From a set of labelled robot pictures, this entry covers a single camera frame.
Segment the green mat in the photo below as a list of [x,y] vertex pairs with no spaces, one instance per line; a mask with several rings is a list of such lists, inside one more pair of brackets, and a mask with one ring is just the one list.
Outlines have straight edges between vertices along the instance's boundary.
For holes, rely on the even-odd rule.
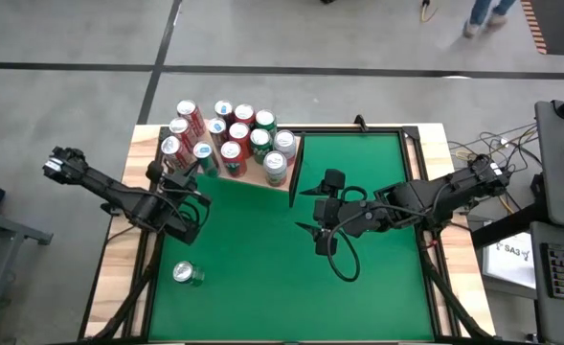
[[[320,152],[331,145],[335,160],[327,161]],[[369,192],[404,180],[396,135],[307,137],[298,190],[328,168]],[[198,183],[214,200],[211,217],[192,246],[165,238],[150,340],[432,339],[412,229],[352,239],[362,272],[345,283],[294,224],[313,222],[313,196],[297,195],[288,209],[287,193],[206,176]],[[342,241],[334,258],[353,272]],[[202,267],[203,285],[173,281],[183,260]]]

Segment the concrete floor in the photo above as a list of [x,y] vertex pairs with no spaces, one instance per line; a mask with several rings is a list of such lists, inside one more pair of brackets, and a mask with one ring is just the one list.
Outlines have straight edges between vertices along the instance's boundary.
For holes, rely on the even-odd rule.
[[[0,2],[0,61],[153,64],[171,0],[6,0]],[[499,33],[474,40],[460,28],[470,2],[435,0],[419,25],[419,2],[338,0],[184,0],[165,64],[564,72],[564,57],[539,55],[519,4]],[[42,175],[51,149],[83,149],[88,162],[120,177],[150,73],[0,70],[0,186],[3,214],[55,234],[49,247],[20,253],[12,304],[0,337],[18,343],[74,340],[109,217],[100,200]],[[444,123],[467,142],[533,121],[536,101],[564,99],[564,80],[190,75],[164,73],[147,122],[167,123],[179,99],[218,99],[269,107],[282,123]],[[508,135],[519,135],[521,131]],[[484,150],[475,145],[474,150]],[[528,146],[538,154],[536,142]],[[523,163],[515,160],[522,167]],[[539,168],[512,178],[509,191],[530,203]],[[505,215],[493,201],[473,214]],[[532,303],[489,292],[497,334],[534,332]]]

